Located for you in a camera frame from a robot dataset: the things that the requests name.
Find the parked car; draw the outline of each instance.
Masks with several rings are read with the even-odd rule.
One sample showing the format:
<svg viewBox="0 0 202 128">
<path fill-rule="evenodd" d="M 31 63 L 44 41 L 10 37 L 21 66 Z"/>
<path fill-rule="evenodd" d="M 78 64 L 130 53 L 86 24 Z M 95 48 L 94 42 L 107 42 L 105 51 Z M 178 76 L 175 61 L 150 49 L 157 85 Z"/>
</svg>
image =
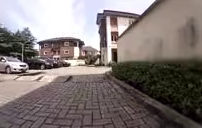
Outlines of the parked car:
<svg viewBox="0 0 202 128">
<path fill-rule="evenodd" d="M 53 60 L 53 61 L 54 61 L 54 68 L 60 68 L 64 66 L 63 62 L 60 60 Z"/>
<path fill-rule="evenodd" d="M 71 64 L 70 63 L 68 63 L 68 62 L 66 62 L 66 61 L 62 61 L 62 63 L 63 63 L 63 67 L 69 67 L 69 66 L 71 66 Z"/>
<path fill-rule="evenodd" d="M 26 72 L 28 69 L 28 64 L 21 62 L 17 58 L 5 56 L 0 57 L 0 72 L 10 74 L 13 72 Z"/>
<path fill-rule="evenodd" d="M 27 64 L 29 65 L 30 69 L 51 69 L 53 68 L 53 63 L 51 61 L 48 61 L 46 59 L 28 59 Z"/>
</svg>

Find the tree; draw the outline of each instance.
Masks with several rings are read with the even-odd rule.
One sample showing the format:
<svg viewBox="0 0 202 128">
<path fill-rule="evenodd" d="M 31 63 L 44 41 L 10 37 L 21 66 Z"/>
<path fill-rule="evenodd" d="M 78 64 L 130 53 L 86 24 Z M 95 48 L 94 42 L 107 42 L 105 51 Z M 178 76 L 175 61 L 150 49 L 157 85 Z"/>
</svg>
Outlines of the tree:
<svg viewBox="0 0 202 128">
<path fill-rule="evenodd" d="M 34 50 L 36 38 L 32 35 L 29 28 L 24 28 L 22 31 L 17 31 L 15 34 L 16 42 L 24 46 L 24 56 L 33 57 L 37 54 Z"/>
<path fill-rule="evenodd" d="M 32 35 L 29 28 L 24 28 L 22 31 L 18 30 L 12 32 L 0 24 L 0 54 L 21 55 L 22 46 L 24 46 L 24 56 L 32 57 L 37 54 L 34 50 L 36 38 Z"/>
</svg>

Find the roof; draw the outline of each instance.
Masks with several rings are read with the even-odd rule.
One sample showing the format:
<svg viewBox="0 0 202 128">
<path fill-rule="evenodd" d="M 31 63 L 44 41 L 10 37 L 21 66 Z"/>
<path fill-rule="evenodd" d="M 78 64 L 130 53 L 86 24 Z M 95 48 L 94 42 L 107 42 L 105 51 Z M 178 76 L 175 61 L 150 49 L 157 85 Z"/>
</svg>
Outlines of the roof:
<svg viewBox="0 0 202 128">
<path fill-rule="evenodd" d="M 154 11 L 154 9 L 159 6 L 161 3 L 163 3 L 166 0 L 155 0 L 155 2 L 152 3 L 151 6 L 149 6 L 149 8 L 139 17 L 137 18 L 119 37 L 118 39 L 120 39 L 122 36 L 124 36 L 128 31 L 130 31 L 135 25 L 137 25 L 141 20 L 144 19 L 144 17 L 146 17 L 149 13 L 151 13 L 152 11 Z"/>
<path fill-rule="evenodd" d="M 78 38 L 74 38 L 74 37 L 57 37 L 57 38 L 42 40 L 37 43 L 40 44 L 40 43 L 44 43 L 44 42 L 47 43 L 47 42 L 57 42 L 57 41 L 78 41 L 81 45 L 85 45 L 84 41 L 82 41 Z"/>
<path fill-rule="evenodd" d="M 114 11 L 114 10 L 104 10 L 103 13 L 97 14 L 96 24 L 99 24 L 101 19 L 104 19 L 106 16 L 118 16 L 118 17 L 129 17 L 129 18 L 138 18 L 140 15 L 130 12 Z"/>
<path fill-rule="evenodd" d="M 91 47 L 91 46 L 85 46 L 82 48 L 84 51 L 90 51 L 90 52 L 98 52 L 97 49 Z"/>
</svg>

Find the road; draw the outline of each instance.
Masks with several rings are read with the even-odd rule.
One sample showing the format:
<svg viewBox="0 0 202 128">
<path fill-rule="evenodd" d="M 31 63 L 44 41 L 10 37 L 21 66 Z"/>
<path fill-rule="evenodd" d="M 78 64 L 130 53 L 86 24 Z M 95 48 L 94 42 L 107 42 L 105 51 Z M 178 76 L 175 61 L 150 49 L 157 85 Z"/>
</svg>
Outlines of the road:
<svg viewBox="0 0 202 128">
<path fill-rule="evenodd" d="M 103 73 L 108 70 L 70 67 L 45 71 L 43 77 L 56 76 L 52 81 L 3 79 L 0 81 L 0 128 L 166 126 L 164 120 L 107 79 Z"/>
</svg>

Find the red brick wall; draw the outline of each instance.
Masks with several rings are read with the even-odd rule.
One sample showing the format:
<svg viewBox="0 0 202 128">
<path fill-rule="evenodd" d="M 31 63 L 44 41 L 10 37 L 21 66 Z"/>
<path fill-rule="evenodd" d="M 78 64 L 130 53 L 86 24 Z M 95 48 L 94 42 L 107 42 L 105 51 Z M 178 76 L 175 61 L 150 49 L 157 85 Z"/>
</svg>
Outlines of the red brick wall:
<svg viewBox="0 0 202 128">
<path fill-rule="evenodd" d="M 47 47 L 44 47 L 44 43 L 40 44 L 40 46 L 41 46 L 40 56 L 53 57 L 53 52 L 52 52 L 52 49 L 53 49 L 56 52 L 60 51 L 61 58 L 71 59 L 74 57 L 74 47 L 76 46 L 75 42 L 69 42 L 69 46 L 64 46 L 63 41 L 55 42 L 55 43 L 53 43 L 53 45 L 51 42 L 48 42 L 45 44 L 47 44 Z M 69 50 L 69 54 L 65 54 L 64 53 L 65 50 Z"/>
<path fill-rule="evenodd" d="M 42 57 L 52 57 L 52 52 L 51 52 L 51 48 L 42 48 L 40 50 L 40 56 Z"/>
<path fill-rule="evenodd" d="M 61 58 L 73 58 L 74 57 L 74 47 L 61 47 L 60 49 Z"/>
</svg>

